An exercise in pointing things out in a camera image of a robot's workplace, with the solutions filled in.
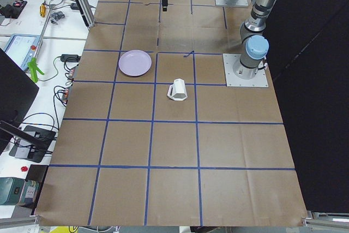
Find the yellow tool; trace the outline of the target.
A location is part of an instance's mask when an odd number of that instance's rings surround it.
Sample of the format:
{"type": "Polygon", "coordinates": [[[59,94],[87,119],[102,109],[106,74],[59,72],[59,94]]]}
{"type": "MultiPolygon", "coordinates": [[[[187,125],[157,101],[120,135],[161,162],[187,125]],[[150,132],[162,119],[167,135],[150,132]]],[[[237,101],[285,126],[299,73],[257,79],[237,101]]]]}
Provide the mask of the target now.
{"type": "Polygon", "coordinates": [[[39,14],[41,17],[45,17],[46,15],[46,5],[45,3],[42,3],[39,8],[39,14]]]}

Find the green handled grabber stick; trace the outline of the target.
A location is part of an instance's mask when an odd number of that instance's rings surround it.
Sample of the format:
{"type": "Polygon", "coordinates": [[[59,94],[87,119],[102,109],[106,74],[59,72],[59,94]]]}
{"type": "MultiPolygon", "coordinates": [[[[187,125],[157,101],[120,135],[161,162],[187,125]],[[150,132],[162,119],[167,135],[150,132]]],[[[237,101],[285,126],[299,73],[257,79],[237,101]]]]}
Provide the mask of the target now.
{"type": "Polygon", "coordinates": [[[51,19],[52,10],[53,10],[53,5],[49,5],[49,11],[47,13],[47,17],[46,17],[45,23],[44,23],[43,28],[41,30],[41,34],[39,36],[38,44],[34,48],[34,55],[31,58],[31,60],[27,63],[28,69],[29,69],[29,72],[30,72],[30,75],[31,75],[31,79],[32,79],[32,81],[34,83],[38,82],[38,75],[37,75],[37,73],[40,73],[41,75],[44,75],[44,73],[39,69],[39,67],[37,65],[37,56],[39,54],[40,47],[41,47],[42,42],[43,42],[43,37],[44,37],[45,30],[47,28],[47,25],[50,22],[50,19],[51,19]]]}

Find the teach pendant tablet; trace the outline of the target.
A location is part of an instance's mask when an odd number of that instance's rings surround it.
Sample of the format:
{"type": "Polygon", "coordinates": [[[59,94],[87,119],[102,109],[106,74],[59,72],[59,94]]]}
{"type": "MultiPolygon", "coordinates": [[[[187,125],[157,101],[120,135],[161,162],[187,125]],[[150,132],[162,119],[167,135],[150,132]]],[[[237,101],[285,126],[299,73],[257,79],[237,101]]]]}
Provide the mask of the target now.
{"type": "Polygon", "coordinates": [[[39,43],[38,35],[12,34],[4,47],[4,52],[23,70],[28,70],[28,62],[34,56],[39,43]]]}

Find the black monitor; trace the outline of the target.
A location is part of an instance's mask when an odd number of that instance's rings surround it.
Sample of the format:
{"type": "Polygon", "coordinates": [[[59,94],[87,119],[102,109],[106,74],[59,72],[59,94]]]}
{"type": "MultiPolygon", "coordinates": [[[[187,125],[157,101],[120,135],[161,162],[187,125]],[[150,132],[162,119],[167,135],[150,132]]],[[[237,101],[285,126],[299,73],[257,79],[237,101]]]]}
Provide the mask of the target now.
{"type": "Polygon", "coordinates": [[[3,50],[0,90],[1,120],[19,127],[32,106],[39,87],[3,50]]]}

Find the green box device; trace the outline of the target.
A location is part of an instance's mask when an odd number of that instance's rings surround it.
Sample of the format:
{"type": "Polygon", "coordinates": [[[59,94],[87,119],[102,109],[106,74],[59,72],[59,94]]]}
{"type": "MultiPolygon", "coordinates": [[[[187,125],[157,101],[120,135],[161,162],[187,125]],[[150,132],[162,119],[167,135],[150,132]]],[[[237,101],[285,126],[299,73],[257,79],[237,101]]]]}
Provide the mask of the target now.
{"type": "Polygon", "coordinates": [[[1,177],[1,205],[25,206],[35,202],[39,182],[16,177],[1,177]]]}

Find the black power adapter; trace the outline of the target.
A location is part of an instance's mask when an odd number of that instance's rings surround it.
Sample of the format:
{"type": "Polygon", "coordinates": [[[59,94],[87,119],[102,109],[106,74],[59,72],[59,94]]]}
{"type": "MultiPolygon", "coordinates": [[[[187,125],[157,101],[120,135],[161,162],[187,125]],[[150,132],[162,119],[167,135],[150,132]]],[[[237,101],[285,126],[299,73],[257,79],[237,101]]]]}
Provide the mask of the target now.
{"type": "Polygon", "coordinates": [[[74,62],[74,63],[77,63],[77,62],[80,61],[81,56],[73,55],[73,54],[62,54],[60,59],[61,59],[61,62],[74,62]]]}

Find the lilac plate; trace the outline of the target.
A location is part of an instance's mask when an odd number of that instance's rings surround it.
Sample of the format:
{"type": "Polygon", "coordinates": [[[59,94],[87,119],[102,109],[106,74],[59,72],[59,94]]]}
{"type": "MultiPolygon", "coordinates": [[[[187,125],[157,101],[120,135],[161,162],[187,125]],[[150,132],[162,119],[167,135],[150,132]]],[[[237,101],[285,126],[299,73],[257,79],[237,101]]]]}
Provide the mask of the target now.
{"type": "Polygon", "coordinates": [[[142,50],[130,50],[121,55],[119,69],[125,75],[137,77],[150,70],[152,59],[150,55],[142,50]]]}

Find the white faceted cup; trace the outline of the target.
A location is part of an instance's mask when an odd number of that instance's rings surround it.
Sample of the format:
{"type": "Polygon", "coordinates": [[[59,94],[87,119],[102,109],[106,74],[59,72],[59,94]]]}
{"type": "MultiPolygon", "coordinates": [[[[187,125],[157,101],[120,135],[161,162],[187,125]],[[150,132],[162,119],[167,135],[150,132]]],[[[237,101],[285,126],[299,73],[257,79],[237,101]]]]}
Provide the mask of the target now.
{"type": "Polygon", "coordinates": [[[175,79],[169,86],[167,96],[174,101],[184,101],[188,97],[183,79],[175,79]]]}

